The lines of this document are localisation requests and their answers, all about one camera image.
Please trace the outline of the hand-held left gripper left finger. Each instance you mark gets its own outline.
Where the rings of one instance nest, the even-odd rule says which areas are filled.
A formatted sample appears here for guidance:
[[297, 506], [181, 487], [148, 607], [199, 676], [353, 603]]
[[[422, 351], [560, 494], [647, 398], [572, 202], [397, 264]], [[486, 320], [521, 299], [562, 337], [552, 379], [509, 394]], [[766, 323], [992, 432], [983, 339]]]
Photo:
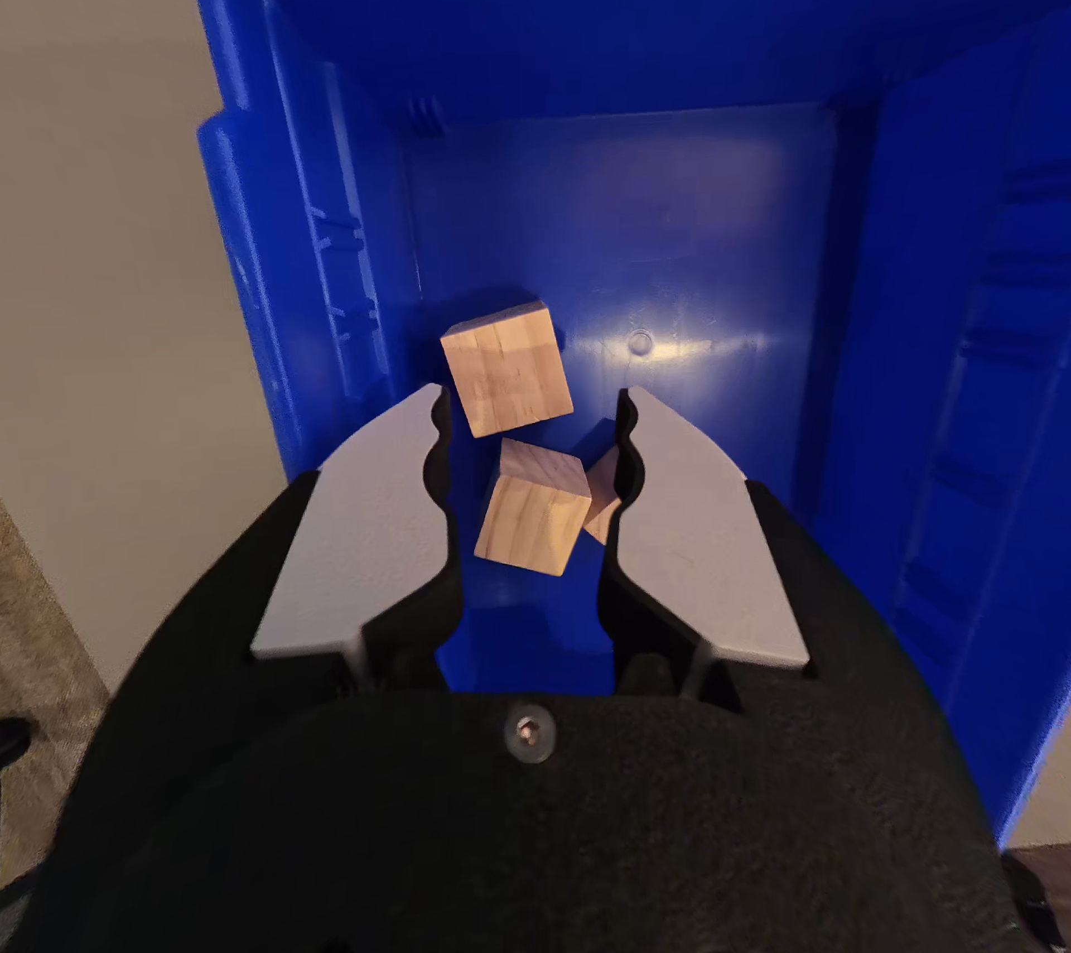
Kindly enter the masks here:
[[440, 682], [462, 621], [451, 399], [426, 384], [321, 464], [250, 645], [259, 660], [340, 654], [364, 687]]

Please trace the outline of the wooden cube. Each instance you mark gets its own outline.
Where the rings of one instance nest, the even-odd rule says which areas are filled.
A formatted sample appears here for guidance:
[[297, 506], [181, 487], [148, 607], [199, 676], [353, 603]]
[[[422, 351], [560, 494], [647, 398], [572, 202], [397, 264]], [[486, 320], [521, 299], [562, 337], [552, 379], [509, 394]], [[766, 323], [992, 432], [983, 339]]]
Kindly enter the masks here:
[[580, 458], [504, 437], [476, 558], [561, 577], [591, 502]]
[[550, 312], [542, 301], [451, 326], [440, 344], [477, 439], [573, 412]]
[[615, 491], [615, 476], [619, 460], [619, 449], [614, 445], [585, 472], [591, 495], [582, 529], [602, 546], [607, 544], [612, 515], [620, 505]]

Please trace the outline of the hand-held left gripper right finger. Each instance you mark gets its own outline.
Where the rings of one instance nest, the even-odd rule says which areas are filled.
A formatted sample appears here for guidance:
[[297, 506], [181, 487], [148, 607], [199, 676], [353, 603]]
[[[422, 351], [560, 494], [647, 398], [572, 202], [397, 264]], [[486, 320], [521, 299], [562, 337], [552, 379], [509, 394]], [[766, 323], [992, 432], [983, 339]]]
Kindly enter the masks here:
[[729, 666], [801, 675], [811, 657], [745, 474], [647, 388], [623, 388], [597, 616], [615, 690], [644, 661], [673, 695], [731, 695]]

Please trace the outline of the blue plastic bin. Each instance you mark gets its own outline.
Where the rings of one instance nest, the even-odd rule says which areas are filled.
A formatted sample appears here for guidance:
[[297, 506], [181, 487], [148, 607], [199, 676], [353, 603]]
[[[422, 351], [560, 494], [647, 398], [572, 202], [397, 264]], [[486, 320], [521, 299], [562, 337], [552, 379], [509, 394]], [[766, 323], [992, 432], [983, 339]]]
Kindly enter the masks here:
[[197, 0], [288, 478], [542, 301], [893, 629], [999, 843], [1069, 706], [1069, 0]]

